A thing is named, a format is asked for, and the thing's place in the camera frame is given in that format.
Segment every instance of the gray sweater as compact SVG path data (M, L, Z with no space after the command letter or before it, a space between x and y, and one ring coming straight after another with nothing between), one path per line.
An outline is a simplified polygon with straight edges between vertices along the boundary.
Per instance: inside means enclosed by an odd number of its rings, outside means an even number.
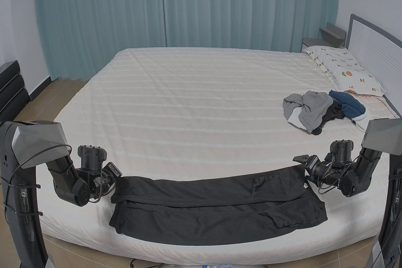
M309 90L304 95L291 94L283 99L283 115L288 120L296 107L301 107L300 123L311 133L319 127L322 117L334 100L324 92Z

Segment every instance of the folded black pants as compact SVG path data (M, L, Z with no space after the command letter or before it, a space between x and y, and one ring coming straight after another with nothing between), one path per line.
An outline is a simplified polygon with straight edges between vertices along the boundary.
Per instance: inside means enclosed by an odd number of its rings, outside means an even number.
M111 202L117 233L161 244L238 244L327 220L303 165L197 181L121 177Z

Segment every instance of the gray headboard frame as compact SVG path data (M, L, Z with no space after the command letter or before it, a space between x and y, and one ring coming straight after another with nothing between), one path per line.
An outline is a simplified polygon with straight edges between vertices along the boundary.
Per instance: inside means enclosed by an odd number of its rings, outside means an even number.
M400 41L399 39L397 39L396 37L394 37L393 35L391 35L390 33L386 32L384 29L381 29L379 27L377 27L375 24L372 24L371 22L368 22L367 20L364 20L363 18L358 17L355 14L351 14L350 15L350 21L349 21L349 31L348 31L348 35L346 38L346 43L345 43L345 47L349 48L349 42L350 42L350 35L352 33L352 26L353 26L353 21L356 20L358 22L360 22L361 24L369 27L370 29L378 32L379 34L381 34L382 36L384 36L385 38L389 39L390 41L392 41L394 44L396 44L398 47L402 48L402 41ZM390 105L390 107L399 115L399 117L401 116L402 111L398 111L394 105L388 100L388 98L386 97L386 95L384 95L384 98L386 99L387 103Z

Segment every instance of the pillowcase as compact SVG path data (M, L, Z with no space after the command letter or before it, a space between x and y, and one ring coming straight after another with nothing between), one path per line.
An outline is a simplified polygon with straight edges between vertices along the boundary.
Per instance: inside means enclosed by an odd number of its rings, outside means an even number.
M379 81L361 67L347 49L311 46L303 51L314 59L337 91L351 91L356 94L374 96L384 95L385 90Z

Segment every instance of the mattress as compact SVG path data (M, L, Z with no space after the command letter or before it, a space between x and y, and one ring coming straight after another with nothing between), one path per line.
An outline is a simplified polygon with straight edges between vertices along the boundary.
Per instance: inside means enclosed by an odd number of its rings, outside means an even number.
M364 133L331 120L321 135L287 123L282 100L307 90L329 92L307 54L244 49L126 49L80 90L56 118L73 146L101 146L123 175L196 180L294 165L296 155L321 159L334 140L351 139L356 157ZM359 100L375 118L393 117L372 96ZM56 196L46 165L37 167L43 232L114 255L168 264L269 264L338 249L378 233L388 185L383 154L369 189L352 198L320 195L328 221L245 244L181 246L119 235L109 226L110 195L82 208Z

